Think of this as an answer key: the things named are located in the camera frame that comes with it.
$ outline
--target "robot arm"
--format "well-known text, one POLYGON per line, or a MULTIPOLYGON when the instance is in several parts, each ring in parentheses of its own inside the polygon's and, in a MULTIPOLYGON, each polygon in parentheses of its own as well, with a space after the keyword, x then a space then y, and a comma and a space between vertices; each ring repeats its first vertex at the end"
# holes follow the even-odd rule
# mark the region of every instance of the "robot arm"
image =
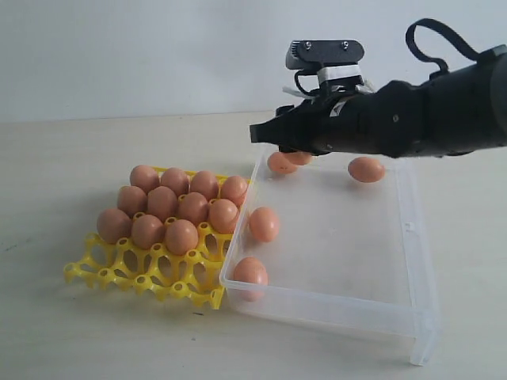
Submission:
POLYGON ((474 51, 448 26, 432 19, 412 24, 406 43, 416 58, 439 70, 421 85, 391 81, 367 91, 358 66, 364 50, 356 41, 294 41, 286 66, 297 70, 300 105, 250 126, 252 143, 314 155, 331 152, 382 154, 392 158, 461 155, 507 145, 507 47, 474 51), (454 72, 443 59, 424 55, 414 42, 417 26, 432 29, 475 61, 454 72), (302 75, 316 75, 306 91, 302 75))

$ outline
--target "egg tray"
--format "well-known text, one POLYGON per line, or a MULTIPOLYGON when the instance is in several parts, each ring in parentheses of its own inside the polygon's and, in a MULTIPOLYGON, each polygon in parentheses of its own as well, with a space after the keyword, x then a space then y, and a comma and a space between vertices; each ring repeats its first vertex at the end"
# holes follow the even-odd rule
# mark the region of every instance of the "egg tray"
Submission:
MULTIPOLYGON (((158 173, 166 171, 159 167, 154 169, 158 173)), ((190 171, 186 173, 191 179, 196 174, 190 171)), ((216 177, 221 188, 227 177, 216 177)), ((144 213, 137 213, 133 219, 141 215, 144 213)), ((168 218, 164 224, 168 226, 175 220, 177 218, 168 218)), ((65 281, 69 283, 74 277, 80 277, 88 287, 93 288, 98 283, 102 290, 108 284, 115 283, 122 291, 134 288, 138 295, 152 291, 159 301, 167 296, 187 297, 196 306, 208 302, 212 309, 217 310, 224 292, 218 276, 232 234, 219 234, 207 222, 202 222, 197 230, 197 247, 183 256, 172 254, 162 243, 154 244, 150 249, 141 249, 133 244, 131 238, 121 238, 116 244, 108 244, 98 234, 88 234, 81 260, 69 263, 64 268, 65 281), (96 250, 104 257, 101 262, 94 257, 96 250)))

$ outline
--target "egg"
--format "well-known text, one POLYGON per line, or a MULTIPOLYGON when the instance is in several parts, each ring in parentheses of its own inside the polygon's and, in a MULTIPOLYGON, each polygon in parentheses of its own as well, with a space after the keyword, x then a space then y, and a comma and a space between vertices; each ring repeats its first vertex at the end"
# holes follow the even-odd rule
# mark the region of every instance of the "egg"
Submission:
POLYGON ((207 200, 216 198, 219 194, 219 182, 215 174, 207 170, 196 173, 190 182, 190 192, 199 192, 207 200))
POLYGON ((116 207, 130 218, 138 212, 146 211, 148 198, 145 192, 137 186, 124 186, 118 192, 116 207))
POLYGON ((230 200, 237 207, 240 207, 245 201, 248 183, 240 176, 227 178, 220 189, 220 198, 230 200))
POLYGON ((97 232, 108 244, 116 244, 121 238, 130 237, 132 220, 122 210, 108 208, 97 219, 97 232))
POLYGON ((218 199, 209 207, 209 222, 219 234, 232 234, 238 216, 238 208, 228 199, 218 199))
POLYGON ((191 192, 181 202, 177 210, 180 219, 186 219, 195 226, 205 222, 208 218, 209 204, 199 192, 191 192))
POLYGON ((269 156, 268 167, 271 171, 279 174, 294 173, 298 169, 298 167, 290 162, 281 152, 275 152, 269 156))
POLYGON ((353 179, 365 184, 380 181, 386 174, 386 168, 379 160, 365 156, 353 159, 348 171, 353 179))
POLYGON ((132 241, 141 249, 149 249, 153 244, 162 242, 165 233, 166 227, 153 215, 143 215, 132 225, 132 241))
POLYGON ((160 177, 160 185, 173 190, 176 196, 189 192, 189 176, 178 168, 167 169, 160 177))
MULTIPOLYGON (((245 257, 239 261, 232 275, 234 281, 242 283, 256 283, 268 285, 269 278, 265 266, 255 257, 245 257)), ((262 291, 239 291, 239 295, 245 301, 254 302, 262 298, 262 291)))
POLYGON ((259 207, 248 221, 253 237, 264 243, 275 240, 280 231, 280 220, 275 211, 269 207, 259 207))
POLYGON ((151 166, 137 165, 130 173, 130 184, 141 188, 147 194, 160 185, 160 178, 151 166))
POLYGON ((285 158, 287 158, 294 165, 307 165, 313 160, 313 157, 310 153, 306 152, 292 152, 292 153, 284 153, 285 158))
POLYGON ((188 220, 179 219, 167 227, 165 243, 167 249, 178 256, 185 255, 199 244, 197 228, 188 220))
POLYGON ((148 193, 147 213, 156 216, 161 222, 175 216, 177 206, 176 194, 170 188, 160 186, 148 193))

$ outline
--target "clear plastic box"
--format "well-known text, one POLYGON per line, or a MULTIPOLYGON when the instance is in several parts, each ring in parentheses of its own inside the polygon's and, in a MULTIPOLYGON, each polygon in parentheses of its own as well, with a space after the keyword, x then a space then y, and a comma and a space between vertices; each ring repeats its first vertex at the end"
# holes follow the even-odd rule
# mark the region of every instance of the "clear plastic box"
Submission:
POLYGON ((424 365, 440 336, 433 267, 414 171, 408 160, 380 158, 386 176, 374 184, 347 172, 353 154, 328 154, 279 177, 264 146, 220 272, 231 307, 285 321, 321 322, 415 338, 410 362, 424 365), (257 244, 247 215, 272 207, 280 234, 257 244), (234 266, 256 257, 269 285, 232 279, 234 266), (263 291, 256 302, 241 291, 263 291))

